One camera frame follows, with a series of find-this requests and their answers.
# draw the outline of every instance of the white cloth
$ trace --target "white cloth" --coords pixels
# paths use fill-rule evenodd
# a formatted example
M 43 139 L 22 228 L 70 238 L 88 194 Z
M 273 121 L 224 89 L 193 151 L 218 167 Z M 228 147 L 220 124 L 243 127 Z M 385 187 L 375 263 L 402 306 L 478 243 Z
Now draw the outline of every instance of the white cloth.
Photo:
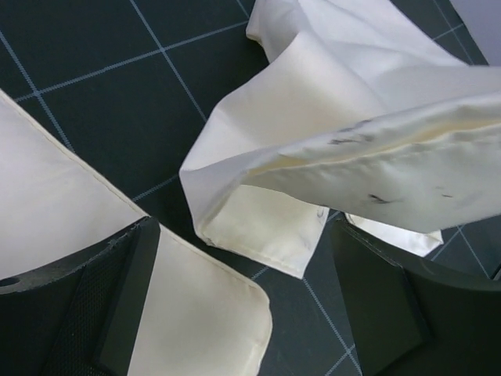
M 468 67 L 388 0 L 257 0 L 247 35 L 270 65 L 180 171 L 207 243 L 301 277 L 326 208 L 418 255 L 501 212 L 501 70 Z
M 0 205 L 0 280 L 146 214 L 2 91 Z M 129 375 L 255 376 L 271 329 L 258 285 L 161 228 Z

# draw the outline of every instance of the grid line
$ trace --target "grid line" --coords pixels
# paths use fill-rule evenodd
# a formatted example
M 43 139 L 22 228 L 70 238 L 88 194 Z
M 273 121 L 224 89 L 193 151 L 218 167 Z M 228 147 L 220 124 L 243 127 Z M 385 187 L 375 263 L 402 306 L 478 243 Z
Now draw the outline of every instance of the grid line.
M 56 129 L 57 133 L 61 137 L 64 146 L 70 150 L 71 152 L 75 152 L 73 146 L 70 143 L 70 140 L 67 138 L 66 134 L 64 133 L 64 130 L 61 128 L 59 125 L 59 122 L 56 120 L 54 117 L 54 114 L 50 110 L 49 106 L 47 106 L 47 103 L 45 100 L 42 98 L 41 93 L 38 91 L 37 87 L 31 80 L 30 75 L 26 72 L 26 69 L 24 69 L 23 64 L 20 62 L 19 58 L 17 57 L 16 53 L 14 52 L 13 48 L 5 38 L 5 35 L 2 33 L 0 30 L 0 40 L 2 40 L 3 45 L 9 52 L 10 57 L 14 60 L 14 63 L 16 63 L 17 68 L 20 70 L 21 74 L 23 75 L 24 79 L 26 80 L 28 86 L 30 86 L 30 89 L 33 91 L 34 96 L 37 98 L 38 102 L 40 103 L 41 107 L 43 108 L 44 112 L 47 114 L 49 117 L 50 121 L 52 122 L 52 125 L 54 125 L 54 128 Z
M 251 279 L 256 281 L 260 276 L 262 276 L 264 273 L 266 273 L 269 270 L 269 266 L 265 266 L 263 269 L 259 270 L 257 273 L 255 273 Z
M 453 27 L 452 29 L 449 29 L 447 30 L 445 33 L 441 33 L 440 35 L 437 35 L 435 38 L 433 38 L 434 41 L 442 38 L 442 37 L 445 37 L 446 35 L 449 35 L 450 33 L 453 33 L 454 31 L 456 31 L 457 29 L 463 27 L 463 26 L 466 26 L 464 23 L 461 23 L 455 27 Z
M 139 18 L 141 19 L 142 23 L 144 24 L 144 26 L 146 27 L 146 29 L 148 30 L 148 32 L 150 33 L 150 36 L 151 38 L 155 41 L 155 43 L 157 44 L 157 47 L 158 49 L 161 51 L 162 55 L 164 56 L 164 58 L 167 60 L 167 63 L 169 64 L 169 66 L 171 67 L 172 71 L 174 72 L 176 78 L 178 79 L 179 83 L 181 84 L 181 86 L 185 89 L 185 92 L 186 94 L 188 95 L 188 97 L 190 98 L 190 100 L 192 101 L 193 105 L 195 106 L 196 110 L 198 111 L 198 113 L 200 114 L 200 116 L 202 117 L 202 119 L 204 121 L 207 121 L 207 117 L 205 116 L 204 112 L 202 111 L 202 109 L 200 108 L 199 104 L 196 102 L 195 100 L 195 97 L 193 96 L 193 94 L 190 92 L 189 88 L 188 88 L 188 85 L 186 85 L 185 81 L 182 79 L 181 75 L 179 74 L 178 70 L 176 69 L 175 65 L 172 63 L 172 60 L 171 58 L 168 56 L 168 54 L 165 52 L 165 50 L 162 48 L 162 44 L 160 43 L 160 41 L 158 40 L 157 36 L 155 35 L 155 33 L 153 33 L 153 30 L 151 28 L 151 26 L 148 24 L 148 22 L 146 21 L 146 18 L 144 18 L 144 15 L 141 13 L 141 10 L 139 9 L 139 7 L 137 6 L 137 4 L 135 3 L 134 0 L 129 0 L 132 7 L 134 7 L 134 10 L 136 13 L 138 13 L 138 16 Z
M 482 265 L 480 259 L 478 258 L 477 252 L 475 252 L 475 250 L 473 249 L 473 247 L 471 247 L 470 242 L 468 241 L 467 237 L 464 235 L 463 230 L 460 229 L 459 232 L 461 234 L 461 237 L 463 237 L 464 242 L 467 244 L 468 248 L 470 249 L 471 253 L 473 254 L 473 257 L 475 257 L 475 260 L 477 260 L 478 265 L 481 267 L 481 269 L 484 272 L 485 276 L 487 278 L 490 278 L 489 274 L 487 273 L 487 270 L 485 270 L 485 267 Z
M 334 365 L 326 372 L 325 376 L 330 376 L 341 365 L 341 363 L 343 363 L 343 360 L 345 360 L 351 354 L 351 352 L 353 351 L 354 348 L 355 348 L 355 345 L 351 345 L 351 347 L 348 349 L 348 351 L 345 352 L 343 354 L 343 356 L 341 358 L 339 358 L 337 360 L 337 362 L 334 363 Z
M 247 11 L 247 9 L 245 9 L 242 2 L 240 0 L 236 0 L 236 2 L 240 6 L 240 8 L 242 8 L 242 11 L 243 11 L 243 14 L 245 14 L 245 17 L 249 18 L 249 12 Z
M 457 33 L 454 29 L 454 27 L 452 27 L 451 23 L 449 22 L 449 20 L 447 19 L 447 17 L 445 16 L 445 13 L 444 11 L 442 10 L 441 6 L 437 3 L 437 0 L 433 0 L 433 3 L 437 6 L 437 9 L 438 11 L 440 12 L 440 14 L 442 15 L 442 17 L 444 17 L 444 20 L 445 22 L 447 23 L 447 25 L 449 25 L 449 28 L 452 30 L 452 33 L 454 35 L 454 37 L 456 38 L 456 40 L 458 41 L 458 43 L 460 44 L 461 46 L 461 49 L 463 49 L 464 53 L 466 53 L 467 57 L 468 57 L 468 60 L 470 61 L 470 64 L 473 65 L 474 64 L 474 61 L 473 59 L 471 58 L 470 56 L 470 53 L 468 53 L 467 49 L 464 47 L 464 44 L 461 42 L 461 39 L 460 37 L 458 37 Z
M 124 65 L 134 63 L 136 61 L 140 61 L 140 60 L 146 59 L 146 58 L 151 57 L 151 56 L 158 55 L 159 53 L 162 53 L 162 50 L 168 51 L 170 49 L 175 49 L 177 47 L 187 45 L 191 42 L 196 42 L 196 41 L 199 41 L 200 39 L 204 39 L 204 38 L 210 37 L 212 35 L 222 33 L 223 31 L 228 31 L 228 30 L 234 29 L 235 27 L 243 26 L 246 23 L 247 23 L 247 21 L 243 21 L 243 22 L 235 23 L 235 24 L 227 26 L 227 27 L 222 27 L 222 28 L 214 30 L 214 31 L 209 31 L 209 32 L 204 33 L 204 34 L 200 34 L 196 37 L 186 39 L 186 40 L 181 41 L 181 42 L 176 42 L 176 43 L 174 43 L 172 45 L 168 45 L 166 47 L 162 47 L 161 49 L 156 49 L 154 51 L 146 52 L 146 53 L 143 53 L 141 55 L 137 55 L 135 57 L 132 57 L 130 59 L 123 60 L 120 63 L 111 64 L 111 65 L 104 67 L 102 69 L 95 70 L 91 73 L 83 74 L 82 76 L 72 78 L 68 81 L 60 82 L 59 84 L 49 86 L 49 87 L 42 89 L 42 90 L 38 90 L 38 92 L 40 94 L 45 94 L 47 92 L 51 92 L 51 91 L 56 90 L 56 89 L 61 89 L 61 88 L 64 88 L 65 86 L 76 84 L 77 82 L 84 81 L 88 78 L 92 78 L 92 77 L 98 76 L 100 74 L 106 73 L 107 71 L 111 71 L 113 69 L 123 67 Z M 22 102 L 26 99 L 34 98 L 35 96 L 36 95 L 34 93 L 30 93 L 30 94 L 26 94 L 25 96 L 20 96 L 18 98 L 15 98 L 14 101 L 19 103 L 19 102 Z
M 336 218 L 341 212 L 338 210 L 336 211 L 335 213 L 333 213 L 328 219 L 327 219 L 327 223 L 329 223 L 330 221 L 332 221 L 334 218 Z
M 435 261 L 439 255 L 442 254 L 442 252 L 452 243 L 452 241 L 460 234 L 461 229 L 464 227 L 464 225 L 457 227 L 457 231 L 450 237 L 449 240 L 447 240 L 447 243 L 445 243 L 442 248 L 437 252 L 435 256 L 431 258 L 431 261 Z
M 303 278 L 303 284 L 305 284 L 306 289 L 308 290 L 308 292 L 312 296 L 312 298 L 315 301 L 316 305 L 319 307 L 320 312 L 323 314 L 323 316 L 327 320 L 327 323 L 329 324 L 330 328 L 332 329 L 332 331 L 336 335 L 337 339 L 341 343 L 341 346 L 343 346 L 344 351 L 348 353 L 348 356 L 350 357 L 351 361 L 355 365 L 355 368 L 357 369 L 358 373 L 360 375 L 362 375 L 362 369 L 360 368 L 359 362 L 357 362 L 357 359 L 355 359 L 355 357 L 353 356 L 353 354 L 351 354 L 351 351 L 349 351 L 349 348 L 346 346 L 346 342 L 344 341 L 343 337 L 341 337 L 341 333 L 339 333 L 339 330 L 336 328 L 336 325 L 334 325 L 332 319 L 327 314 L 327 311 L 325 310 L 325 308 L 323 308 L 323 305 L 320 302 L 319 297 L 316 296 L 316 293 L 313 291 L 312 286 L 310 285 L 310 283 L 308 282 L 308 280 L 306 278 Z
M 164 188 L 165 186 L 168 186 L 174 179 L 178 177 L 178 174 L 175 174 L 174 176 L 171 176 L 169 179 L 165 180 L 164 182 L 157 184 L 156 186 L 153 186 L 149 188 L 148 190 L 145 190 L 143 193 L 138 194 L 136 197 L 134 197 L 132 200 L 134 202 L 139 201 L 143 199 L 144 197 L 152 194 L 153 192 L 158 191 L 160 188 Z

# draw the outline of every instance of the wrinkled fabric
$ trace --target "wrinkled fabric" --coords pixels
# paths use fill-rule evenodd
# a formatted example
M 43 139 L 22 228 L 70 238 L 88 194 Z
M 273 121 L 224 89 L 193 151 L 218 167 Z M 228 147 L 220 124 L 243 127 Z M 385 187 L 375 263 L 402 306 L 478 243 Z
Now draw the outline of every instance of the wrinkled fabric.
M 214 108 L 180 177 L 208 244 L 302 277 L 328 208 L 426 255 L 501 212 L 501 71 L 388 0 L 257 0 L 270 65 Z
M 2 91 L 0 177 L 0 280 L 146 214 Z M 161 227 L 129 375 L 256 376 L 271 330 L 258 285 Z

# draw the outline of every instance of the dark stain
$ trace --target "dark stain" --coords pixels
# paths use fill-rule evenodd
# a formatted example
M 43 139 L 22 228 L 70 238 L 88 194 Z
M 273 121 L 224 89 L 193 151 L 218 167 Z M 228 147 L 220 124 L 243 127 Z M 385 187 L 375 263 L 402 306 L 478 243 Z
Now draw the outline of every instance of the dark stain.
M 383 200 L 381 197 L 376 196 L 375 194 L 370 194 L 369 198 L 374 204 L 391 204 L 393 202 L 396 202 L 396 200 L 393 201 Z
M 332 139 L 329 141 L 329 145 L 341 145 L 342 143 L 357 143 L 354 139 Z
M 303 237 L 301 235 L 299 236 L 299 238 L 301 239 L 301 243 L 305 246 L 306 249 L 312 249 L 312 245 L 308 241 L 308 239 L 306 239 L 305 237 Z
M 354 131 L 355 129 L 363 127 L 365 124 L 370 123 L 372 120 L 373 119 L 367 119 L 367 120 L 359 121 L 357 124 L 353 125 L 352 127 L 340 129 L 338 132 L 350 132 L 350 131 Z
M 357 139 L 332 139 L 329 141 L 329 145 L 341 145 L 342 143 L 360 143 L 362 141 L 365 141 L 366 143 L 371 143 L 374 141 L 374 136 L 370 135 L 360 135 L 360 138 L 362 140 L 357 140 Z
M 362 136 L 363 140 L 366 142 L 366 143 L 371 143 L 372 141 L 374 141 L 374 136 L 369 136 L 369 135 L 363 135 Z

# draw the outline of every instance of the cutting mat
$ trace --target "cutting mat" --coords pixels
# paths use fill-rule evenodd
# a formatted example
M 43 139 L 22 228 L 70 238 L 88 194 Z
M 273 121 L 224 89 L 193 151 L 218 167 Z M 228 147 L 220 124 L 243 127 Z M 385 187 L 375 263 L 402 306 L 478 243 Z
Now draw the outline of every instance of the cutting mat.
M 447 0 L 395 4 L 460 59 L 485 64 Z M 274 331 L 261 376 L 357 375 L 327 236 L 303 280 L 210 248 L 193 232 L 177 177 L 214 105 L 267 65 L 245 38 L 252 5 L 5 0 L 0 87 L 151 215 L 268 292 Z M 431 258 L 488 276 L 501 263 L 500 224 L 489 219 L 446 230 L 445 245 Z

